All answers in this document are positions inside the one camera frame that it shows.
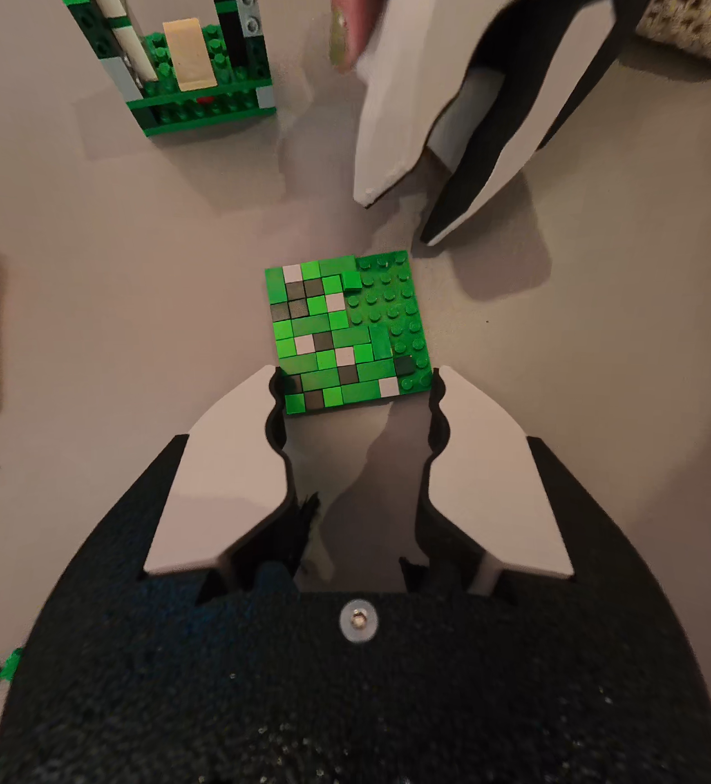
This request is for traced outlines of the person's right hand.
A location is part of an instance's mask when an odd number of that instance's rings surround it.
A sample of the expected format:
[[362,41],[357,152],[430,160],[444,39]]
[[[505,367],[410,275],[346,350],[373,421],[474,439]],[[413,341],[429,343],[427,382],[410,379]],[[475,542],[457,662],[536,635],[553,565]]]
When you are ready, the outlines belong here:
[[331,1],[329,54],[340,72],[350,71],[370,42],[385,1]]

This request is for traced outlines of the green lego base plate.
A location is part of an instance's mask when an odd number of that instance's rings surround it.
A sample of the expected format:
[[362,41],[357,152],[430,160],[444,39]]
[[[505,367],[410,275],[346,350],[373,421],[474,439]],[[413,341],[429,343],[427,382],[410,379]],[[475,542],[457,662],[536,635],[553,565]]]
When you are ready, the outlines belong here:
[[285,413],[419,394],[433,367],[406,250],[269,267]]

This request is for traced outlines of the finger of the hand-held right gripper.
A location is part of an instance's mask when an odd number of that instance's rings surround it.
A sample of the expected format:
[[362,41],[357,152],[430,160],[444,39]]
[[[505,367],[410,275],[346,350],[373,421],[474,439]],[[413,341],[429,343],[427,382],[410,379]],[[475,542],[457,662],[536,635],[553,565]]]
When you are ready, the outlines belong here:
[[390,1],[356,66],[367,93],[353,197],[369,206],[411,172],[424,149],[455,171],[504,76],[471,65],[507,1]]
[[539,2],[494,104],[473,131],[420,240],[436,245],[500,191],[537,151],[615,25],[613,2]]

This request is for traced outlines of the person's right forearm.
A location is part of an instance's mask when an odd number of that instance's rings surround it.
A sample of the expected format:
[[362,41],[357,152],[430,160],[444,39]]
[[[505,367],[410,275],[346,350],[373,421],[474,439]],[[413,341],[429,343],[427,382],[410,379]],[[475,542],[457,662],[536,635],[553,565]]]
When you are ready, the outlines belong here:
[[636,33],[711,62],[711,1],[651,1]]

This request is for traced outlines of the green lego frame build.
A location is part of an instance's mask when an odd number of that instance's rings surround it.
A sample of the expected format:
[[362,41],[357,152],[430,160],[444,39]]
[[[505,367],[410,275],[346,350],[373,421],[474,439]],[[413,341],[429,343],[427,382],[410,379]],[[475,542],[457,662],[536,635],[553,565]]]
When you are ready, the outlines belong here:
[[143,32],[132,2],[64,1],[146,137],[275,113],[257,1],[208,2],[210,11]]

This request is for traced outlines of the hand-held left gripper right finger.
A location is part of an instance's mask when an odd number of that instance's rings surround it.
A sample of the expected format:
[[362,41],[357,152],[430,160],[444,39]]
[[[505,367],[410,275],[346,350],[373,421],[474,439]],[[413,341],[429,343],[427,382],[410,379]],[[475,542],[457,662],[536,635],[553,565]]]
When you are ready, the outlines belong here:
[[490,595],[505,572],[568,580],[575,569],[527,435],[452,367],[436,368],[416,513],[416,592]]

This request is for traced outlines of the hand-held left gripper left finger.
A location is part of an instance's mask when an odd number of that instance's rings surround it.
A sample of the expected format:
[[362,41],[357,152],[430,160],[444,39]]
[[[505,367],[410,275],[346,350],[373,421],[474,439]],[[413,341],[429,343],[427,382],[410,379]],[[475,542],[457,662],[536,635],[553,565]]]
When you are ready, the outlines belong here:
[[284,453],[283,384],[266,365],[217,401],[188,432],[144,571],[215,569],[254,579],[283,558],[299,512]]

